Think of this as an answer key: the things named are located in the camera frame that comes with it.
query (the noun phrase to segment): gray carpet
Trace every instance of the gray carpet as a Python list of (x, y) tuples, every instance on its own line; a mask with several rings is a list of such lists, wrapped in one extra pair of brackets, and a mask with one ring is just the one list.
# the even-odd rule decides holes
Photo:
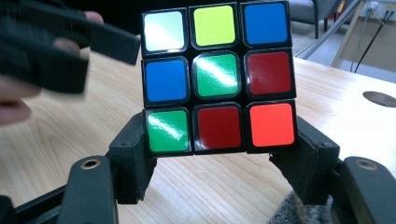
[(306, 205), (291, 192), (279, 206), (268, 224), (330, 224), (332, 199), (326, 205)]

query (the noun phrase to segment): chair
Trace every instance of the chair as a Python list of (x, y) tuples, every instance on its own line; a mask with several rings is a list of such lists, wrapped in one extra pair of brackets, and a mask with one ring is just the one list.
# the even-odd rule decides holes
[(289, 0), (290, 20), (315, 25), (315, 38), (318, 39), (319, 22), (324, 20), (326, 32), (327, 18), (337, 12), (341, 2), (342, 0)]

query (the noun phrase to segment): cube face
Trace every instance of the cube face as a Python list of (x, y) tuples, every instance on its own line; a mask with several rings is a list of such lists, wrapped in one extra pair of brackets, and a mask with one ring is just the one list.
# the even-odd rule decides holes
[(149, 155), (293, 150), (288, 2), (192, 4), (142, 13)]
[(142, 21), (144, 55), (174, 53), (187, 48), (189, 40), (186, 9), (144, 13)]
[(283, 151), (297, 142), (294, 101), (260, 102), (247, 106), (249, 153)]
[(191, 7), (192, 45), (197, 49), (234, 45), (238, 40), (235, 4)]
[(241, 4), (245, 44), (291, 46), (287, 6), (284, 2)]
[(143, 64), (145, 107), (178, 105), (190, 98), (188, 63), (182, 57)]
[(192, 111), (192, 119), (195, 154), (245, 150), (238, 104), (198, 105)]
[(189, 114), (184, 108), (146, 110), (148, 147), (154, 156), (191, 152)]
[(201, 54), (192, 63), (194, 93), (201, 99), (229, 99), (242, 88), (239, 58), (231, 51)]
[(252, 50), (245, 56), (246, 91), (252, 99), (296, 96), (290, 49)]

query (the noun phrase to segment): table surface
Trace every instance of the table surface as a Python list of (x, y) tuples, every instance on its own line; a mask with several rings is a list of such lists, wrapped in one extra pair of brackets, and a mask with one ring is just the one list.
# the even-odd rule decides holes
[[(142, 110), (140, 65), (91, 54), (83, 97), (43, 91), (27, 100), (30, 120), (0, 128), (0, 194), (14, 205), (64, 185), (72, 164), (104, 155)], [(294, 59), (297, 114), (341, 146), (340, 159), (362, 156), (396, 175), (396, 108), (365, 91), (396, 97), (396, 85)], [(291, 191), (267, 154), (159, 159), (145, 200), (119, 206), (120, 223), (263, 223)]]

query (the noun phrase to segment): finger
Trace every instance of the finger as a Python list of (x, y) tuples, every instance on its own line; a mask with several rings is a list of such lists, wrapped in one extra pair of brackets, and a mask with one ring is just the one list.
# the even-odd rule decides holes
[(94, 12), (94, 11), (86, 11), (84, 13), (87, 16), (87, 19), (89, 21), (96, 21), (96, 22), (99, 22), (99, 23), (104, 23), (103, 18), (102, 18), (102, 16), (99, 13)]
[(53, 41), (53, 46), (63, 51), (79, 55), (79, 46), (76, 42), (66, 39), (64, 37), (58, 37)]
[[(97, 12), (86, 11), (84, 13), (89, 21), (95, 21), (95, 22), (99, 22), (99, 23), (104, 22), (102, 16)], [(66, 52), (69, 52), (69, 53), (72, 53), (75, 55), (79, 55), (79, 45), (76, 42), (66, 39), (64, 37), (56, 38), (53, 42), (53, 46), (58, 49), (61, 49), (63, 51), (66, 51)]]
[(31, 109), (22, 100), (6, 104), (0, 103), (0, 125), (25, 120), (31, 114)]
[(0, 75), (0, 103), (36, 96), (40, 91), (41, 88), (33, 84), (19, 81), (13, 77)]

